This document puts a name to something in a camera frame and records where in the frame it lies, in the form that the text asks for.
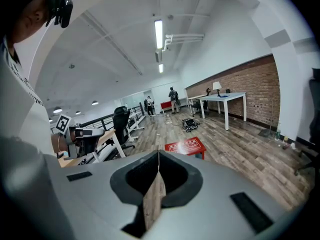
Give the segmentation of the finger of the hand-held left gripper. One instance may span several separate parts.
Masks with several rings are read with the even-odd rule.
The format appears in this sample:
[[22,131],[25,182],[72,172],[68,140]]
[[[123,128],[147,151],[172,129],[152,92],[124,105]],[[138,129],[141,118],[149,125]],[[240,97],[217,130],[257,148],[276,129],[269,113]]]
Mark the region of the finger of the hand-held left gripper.
[[105,134],[105,130],[102,128],[83,128],[81,144],[83,146],[97,146],[100,137]]

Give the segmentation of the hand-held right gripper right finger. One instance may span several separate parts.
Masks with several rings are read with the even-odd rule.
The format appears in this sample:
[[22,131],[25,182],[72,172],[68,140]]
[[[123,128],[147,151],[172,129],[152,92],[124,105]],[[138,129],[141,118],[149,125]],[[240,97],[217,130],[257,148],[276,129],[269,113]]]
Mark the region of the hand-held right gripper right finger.
[[298,215],[223,165],[162,150],[159,172],[166,195],[148,240],[277,240]]

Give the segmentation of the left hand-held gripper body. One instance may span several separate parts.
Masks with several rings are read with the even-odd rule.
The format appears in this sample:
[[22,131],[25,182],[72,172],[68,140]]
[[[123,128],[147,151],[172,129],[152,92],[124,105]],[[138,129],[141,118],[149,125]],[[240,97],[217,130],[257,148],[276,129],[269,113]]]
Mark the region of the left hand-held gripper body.
[[96,150],[96,145],[82,145],[82,128],[71,125],[72,119],[66,115],[60,115],[55,128],[63,135],[68,141],[70,141],[70,131],[74,131],[75,143],[69,142],[67,147],[67,156],[64,159],[77,159],[87,154],[90,154]]

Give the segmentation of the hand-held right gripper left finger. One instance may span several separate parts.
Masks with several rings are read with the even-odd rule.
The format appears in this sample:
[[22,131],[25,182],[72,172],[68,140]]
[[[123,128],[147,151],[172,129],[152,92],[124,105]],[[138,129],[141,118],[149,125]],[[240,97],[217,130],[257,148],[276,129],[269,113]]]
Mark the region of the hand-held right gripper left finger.
[[156,240],[147,231],[143,199],[153,183],[159,152],[142,152],[102,163],[62,168],[46,157],[55,207],[62,226],[58,240]]

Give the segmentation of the person's left hand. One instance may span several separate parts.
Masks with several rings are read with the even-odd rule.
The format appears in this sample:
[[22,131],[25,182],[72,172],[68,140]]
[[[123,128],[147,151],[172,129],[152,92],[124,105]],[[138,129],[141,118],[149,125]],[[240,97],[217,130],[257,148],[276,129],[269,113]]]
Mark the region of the person's left hand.
[[67,140],[65,138],[64,135],[60,135],[59,138],[58,138],[58,150],[60,152],[66,152],[68,150],[68,143],[72,142],[72,143],[75,143],[76,141],[76,137],[75,137],[75,132],[74,131],[70,131],[69,132],[69,140]]

